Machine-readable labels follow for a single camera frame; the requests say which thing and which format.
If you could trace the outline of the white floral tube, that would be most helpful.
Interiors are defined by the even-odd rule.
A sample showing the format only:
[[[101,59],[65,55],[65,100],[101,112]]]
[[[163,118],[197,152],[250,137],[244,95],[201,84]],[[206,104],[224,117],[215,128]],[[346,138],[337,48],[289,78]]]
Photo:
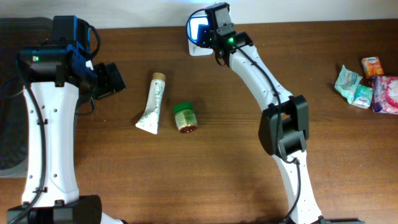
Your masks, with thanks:
[[[151,134],[158,133],[160,108],[165,90],[165,81],[166,76],[163,73],[153,73],[144,113],[136,123],[137,128]]]

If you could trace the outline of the green lid jar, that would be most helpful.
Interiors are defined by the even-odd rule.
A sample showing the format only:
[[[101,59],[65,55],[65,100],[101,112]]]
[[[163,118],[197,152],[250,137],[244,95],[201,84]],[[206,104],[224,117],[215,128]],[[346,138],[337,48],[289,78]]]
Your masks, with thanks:
[[[190,133],[198,128],[197,117],[191,103],[184,102],[174,106],[174,117],[180,133]]]

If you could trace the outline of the teal wet wipes pack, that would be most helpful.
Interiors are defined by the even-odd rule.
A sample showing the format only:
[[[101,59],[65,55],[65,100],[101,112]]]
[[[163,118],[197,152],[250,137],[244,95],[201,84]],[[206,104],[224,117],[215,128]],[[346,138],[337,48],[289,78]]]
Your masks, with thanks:
[[[354,101],[354,95],[356,93],[357,87],[362,79],[363,78],[361,75],[348,70],[343,65],[334,85],[335,90],[344,98],[346,98],[347,102],[351,105]]]

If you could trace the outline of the orange small tissue pack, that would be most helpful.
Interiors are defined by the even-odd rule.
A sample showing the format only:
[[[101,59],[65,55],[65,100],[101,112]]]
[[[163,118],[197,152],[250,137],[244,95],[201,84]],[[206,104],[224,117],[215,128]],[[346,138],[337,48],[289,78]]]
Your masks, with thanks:
[[[384,75],[379,57],[366,57],[361,59],[364,74],[366,78]]]

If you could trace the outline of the small teal gum box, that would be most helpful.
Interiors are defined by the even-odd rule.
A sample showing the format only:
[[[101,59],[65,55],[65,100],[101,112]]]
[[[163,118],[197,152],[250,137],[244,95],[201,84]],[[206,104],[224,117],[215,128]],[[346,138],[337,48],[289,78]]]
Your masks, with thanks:
[[[373,89],[364,85],[358,85],[354,94],[353,106],[368,109],[371,105]]]

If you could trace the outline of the red purple tissue pack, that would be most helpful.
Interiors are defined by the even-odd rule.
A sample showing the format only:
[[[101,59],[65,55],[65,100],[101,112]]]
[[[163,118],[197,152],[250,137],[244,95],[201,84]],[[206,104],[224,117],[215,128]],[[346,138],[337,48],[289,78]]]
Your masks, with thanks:
[[[371,80],[375,113],[397,114],[397,77],[379,76]]]

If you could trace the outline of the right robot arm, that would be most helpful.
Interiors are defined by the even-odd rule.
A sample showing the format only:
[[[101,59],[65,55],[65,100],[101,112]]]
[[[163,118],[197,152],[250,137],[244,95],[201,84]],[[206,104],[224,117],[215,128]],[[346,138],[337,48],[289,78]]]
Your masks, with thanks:
[[[212,49],[219,65],[239,75],[261,109],[259,140],[277,164],[289,203],[282,223],[322,223],[307,168],[308,102],[286,90],[266,67],[248,34],[236,31],[228,3],[202,11],[208,24],[199,26],[193,43]]]

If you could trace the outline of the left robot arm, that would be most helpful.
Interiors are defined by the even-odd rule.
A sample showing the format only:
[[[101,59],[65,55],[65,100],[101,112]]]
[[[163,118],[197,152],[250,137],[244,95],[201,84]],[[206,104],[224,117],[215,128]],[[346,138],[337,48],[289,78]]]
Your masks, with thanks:
[[[97,65],[96,29],[76,16],[55,16],[51,38],[16,56],[29,122],[27,180],[8,223],[116,223],[97,195],[80,195],[74,166],[77,109],[125,89],[114,63]]]

